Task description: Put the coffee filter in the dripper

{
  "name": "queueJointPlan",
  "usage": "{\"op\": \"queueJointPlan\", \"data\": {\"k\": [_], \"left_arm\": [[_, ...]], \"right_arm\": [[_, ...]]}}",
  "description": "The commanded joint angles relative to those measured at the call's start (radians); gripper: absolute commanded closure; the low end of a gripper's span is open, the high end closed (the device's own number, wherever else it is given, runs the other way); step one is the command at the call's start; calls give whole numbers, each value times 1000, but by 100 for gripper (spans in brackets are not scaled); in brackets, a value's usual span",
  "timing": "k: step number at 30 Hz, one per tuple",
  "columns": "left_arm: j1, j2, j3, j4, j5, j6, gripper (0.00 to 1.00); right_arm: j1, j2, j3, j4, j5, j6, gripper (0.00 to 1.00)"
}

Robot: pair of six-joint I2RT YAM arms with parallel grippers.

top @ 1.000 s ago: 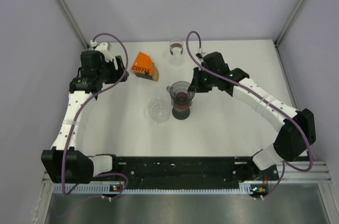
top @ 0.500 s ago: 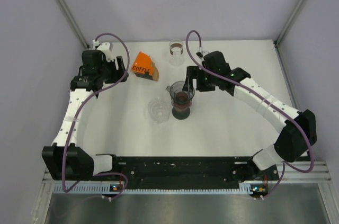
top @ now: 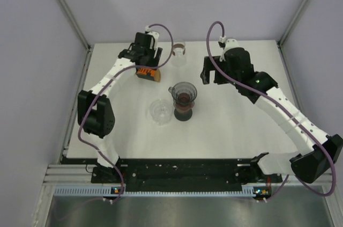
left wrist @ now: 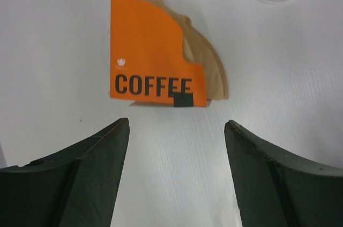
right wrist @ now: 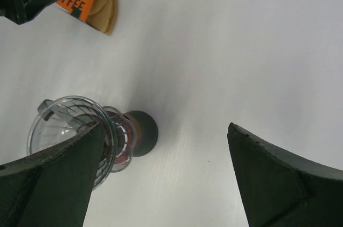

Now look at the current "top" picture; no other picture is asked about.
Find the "orange coffee filter box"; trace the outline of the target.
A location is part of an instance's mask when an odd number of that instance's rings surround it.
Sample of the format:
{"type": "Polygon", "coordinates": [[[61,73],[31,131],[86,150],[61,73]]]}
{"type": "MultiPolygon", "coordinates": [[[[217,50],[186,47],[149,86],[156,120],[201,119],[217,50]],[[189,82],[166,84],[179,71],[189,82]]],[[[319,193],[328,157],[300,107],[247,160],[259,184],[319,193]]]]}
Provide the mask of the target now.
{"type": "Polygon", "coordinates": [[[136,76],[154,82],[161,81],[161,72],[159,69],[139,68],[136,72],[136,76]]]}

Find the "grey transparent dripper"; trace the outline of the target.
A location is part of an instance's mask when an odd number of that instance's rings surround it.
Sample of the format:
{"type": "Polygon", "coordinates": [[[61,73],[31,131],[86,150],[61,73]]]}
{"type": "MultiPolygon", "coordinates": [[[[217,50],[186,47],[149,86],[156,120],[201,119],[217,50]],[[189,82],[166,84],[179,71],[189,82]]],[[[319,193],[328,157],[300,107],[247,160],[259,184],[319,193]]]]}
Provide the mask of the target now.
{"type": "Polygon", "coordinates": [[[168,88],[173,101],[181,106],[188,106],[197,98],[196,87],[189,82],[179,82],[168,88]]]}

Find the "dark carafe with red lid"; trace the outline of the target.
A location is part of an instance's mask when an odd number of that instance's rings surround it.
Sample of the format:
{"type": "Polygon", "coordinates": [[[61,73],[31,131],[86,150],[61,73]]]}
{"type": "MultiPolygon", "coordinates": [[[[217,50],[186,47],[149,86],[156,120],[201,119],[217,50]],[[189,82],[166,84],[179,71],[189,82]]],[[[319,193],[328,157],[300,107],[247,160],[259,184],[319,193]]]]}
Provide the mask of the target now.
{"type": "Polygon", "coordinates": [[[195,102],[192,101],[191,96],[187,93],[181,93],[176,100],[174,100],[174,115],[179,121],[188,121],[192,117],[192,108],[195,102]]]}

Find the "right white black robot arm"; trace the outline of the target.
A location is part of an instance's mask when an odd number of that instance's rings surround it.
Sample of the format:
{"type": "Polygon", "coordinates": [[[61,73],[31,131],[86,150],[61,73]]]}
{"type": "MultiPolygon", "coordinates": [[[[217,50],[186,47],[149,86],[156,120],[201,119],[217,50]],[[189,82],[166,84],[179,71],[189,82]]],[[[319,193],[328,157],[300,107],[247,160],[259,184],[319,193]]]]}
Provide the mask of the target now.
{"type": "Polygon", "coordinates": [[[295,152],[265,152],[255,157],[250,175],[257,182],[270,174],[293,174],[306,184],[316,181],[335,163],[342,149],[342,138],[330,136],[316,127],[284,95],[278,83],[266,72],[255,71],[250,54],[242,47],[225,51],[223,56],[206,56],[200,74],[203,84],[232,84],[239,94],[268,114],[296,146],[295,152]]]}

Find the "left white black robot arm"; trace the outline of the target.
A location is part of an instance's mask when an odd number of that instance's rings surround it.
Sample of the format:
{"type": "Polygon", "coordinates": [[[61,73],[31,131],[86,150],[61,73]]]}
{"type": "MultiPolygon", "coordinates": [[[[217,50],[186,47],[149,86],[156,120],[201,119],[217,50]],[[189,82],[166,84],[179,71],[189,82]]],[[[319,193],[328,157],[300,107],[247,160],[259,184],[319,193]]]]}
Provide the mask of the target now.
{"type": "Polygon", "coordinates": [[[110,182],[118,181],[122,174],[121,168],[115,165],[119,155],[109,140],[116,121],[111,100],[131,76],[154,82],[161,80],[157,68],[162,53],[162,48],[158,47],[159,37],[160,34],[151,29],[136,33],[134,42],[119,53],[107,74],[90,90],[78,94],[78,137],[87,134],[82,142],[97,151],[97,162],[105,167],[103,176],[110,182]]]}

